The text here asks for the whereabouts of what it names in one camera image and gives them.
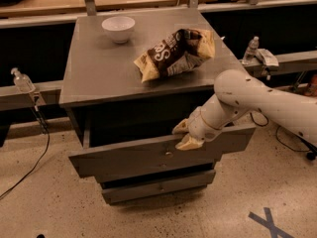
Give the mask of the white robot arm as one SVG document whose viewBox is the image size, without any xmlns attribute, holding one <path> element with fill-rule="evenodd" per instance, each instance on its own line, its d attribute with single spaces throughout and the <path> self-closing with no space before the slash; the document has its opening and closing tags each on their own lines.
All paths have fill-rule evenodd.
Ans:
<svg viewBox="0 0 317 238">
<path fill-rule="evenodd" d="M 201 148 L 215 140 L 223 128 L 258 111 L 304 141 L 317 146 L 317 99 L 273 89 L 248 73 L 228 69 L 214 81 L 214 94 L 172 132 L 181 134 L 176 145 L 181 151 Z"/>
</svg>

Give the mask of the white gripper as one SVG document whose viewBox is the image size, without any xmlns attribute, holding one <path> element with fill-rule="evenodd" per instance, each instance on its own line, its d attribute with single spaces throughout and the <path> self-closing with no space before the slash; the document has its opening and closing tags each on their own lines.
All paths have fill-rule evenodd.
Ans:
<svg viewBox="0 0 317 238">
<path fill-rule="evenodd" d="M 221 133 L 219 122 L 220 119 L 215 112 L 197 107 L 188 119 L 183 119 L 172 129 L 173 135 L 188 132 L 175 148 L 189 151 L 201 148 L 204 142 L 213 141 Z"/>
</svg>

